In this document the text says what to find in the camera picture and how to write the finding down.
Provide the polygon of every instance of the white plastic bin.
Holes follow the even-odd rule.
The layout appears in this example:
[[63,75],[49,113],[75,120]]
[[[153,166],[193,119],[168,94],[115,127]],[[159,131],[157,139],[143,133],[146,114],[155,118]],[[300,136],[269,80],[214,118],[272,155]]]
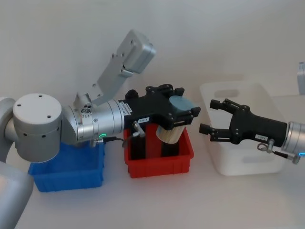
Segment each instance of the white plastic bin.
[[[259,83],[247,81],[205,83],[201,85],[200,91],[210,119],[209,124],[214,128],[229,128],[232,115],[223,110],[211,109],[211,99],[222,102],[228,98],[250,106],[255,115],[285,121],[268,92]],[[239,145],[233,145],[226,142],[210,142],[209,137],[205,138],[208,151],[215,168],[223,175],[276,173],[283,168],[285,160],[257,150],[258,142],[244,140]]]

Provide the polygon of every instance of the blue plastic bin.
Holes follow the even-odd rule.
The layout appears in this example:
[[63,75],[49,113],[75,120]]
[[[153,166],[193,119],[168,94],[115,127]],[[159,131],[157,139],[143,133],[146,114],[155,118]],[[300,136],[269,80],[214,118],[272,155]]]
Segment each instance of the blue plastic bin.
[[100,187],[103,181],[104,144],[90,148],[61,144],[57,156],[44,163],[31,163],[28,173],[40,192]]

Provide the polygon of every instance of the white wall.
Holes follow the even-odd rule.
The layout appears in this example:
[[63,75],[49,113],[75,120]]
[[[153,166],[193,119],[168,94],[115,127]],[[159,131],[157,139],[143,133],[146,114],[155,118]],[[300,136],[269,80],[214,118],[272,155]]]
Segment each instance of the white wall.
[[202,83],[236,79],[257,79],[272,95],[296,94],[304,12],[304,0],[0,0],[0,94],[42,92],[67,105],[131,28],[157,55],[118,98],[171,83],[199,100]]

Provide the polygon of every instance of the red plastic bin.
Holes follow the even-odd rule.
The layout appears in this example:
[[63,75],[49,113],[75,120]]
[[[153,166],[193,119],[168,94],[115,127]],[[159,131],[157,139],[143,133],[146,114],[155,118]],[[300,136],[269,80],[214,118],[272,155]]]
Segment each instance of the red plastic bin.
[[[167,174],[187,173],[190,168],[194,151],[184,129],[179,139],[179,155],[161,157],[162,141],[157,137],[158,125],[146,126],[145,159],[131,160],[131,144],[125,148],[125,163],[131,178],[152,177]],[[130,135],[130,130],[124,130],[124,139]]]

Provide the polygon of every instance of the green led light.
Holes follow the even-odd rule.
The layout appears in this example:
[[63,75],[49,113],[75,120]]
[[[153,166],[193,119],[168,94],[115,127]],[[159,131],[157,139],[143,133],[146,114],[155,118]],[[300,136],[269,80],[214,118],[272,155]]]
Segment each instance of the green led light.
[[106,137],[107,136],[107,134],[101,134],[100,136],[99,136],[99,138],[103,138],[103,137]]

